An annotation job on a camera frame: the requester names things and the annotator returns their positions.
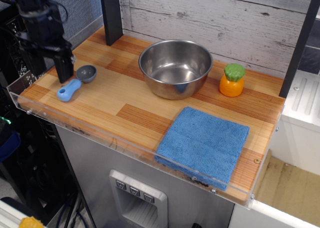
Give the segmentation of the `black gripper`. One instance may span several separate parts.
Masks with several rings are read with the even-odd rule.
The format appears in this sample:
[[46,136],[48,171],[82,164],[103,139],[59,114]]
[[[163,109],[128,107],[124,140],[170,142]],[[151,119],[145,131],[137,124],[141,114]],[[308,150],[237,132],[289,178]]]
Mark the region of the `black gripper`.
[[53,57],[59,82],[74,75],[71,44],[64,39],[63,21],[57,5],[18,5],[26,32],[17,35],[20,52],[34,76],[46,72],[43,57]]

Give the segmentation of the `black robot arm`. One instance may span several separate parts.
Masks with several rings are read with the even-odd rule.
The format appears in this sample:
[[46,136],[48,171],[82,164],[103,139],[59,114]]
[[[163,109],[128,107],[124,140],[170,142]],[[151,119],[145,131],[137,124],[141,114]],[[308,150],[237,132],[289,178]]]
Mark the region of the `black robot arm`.
[[34,76],[43,74],[45,58],[53,60],[60,83],[74,74],[72,44],[64,39],[58,3],[53,0],[14,0],[26,32],[16,35],[20,52]]

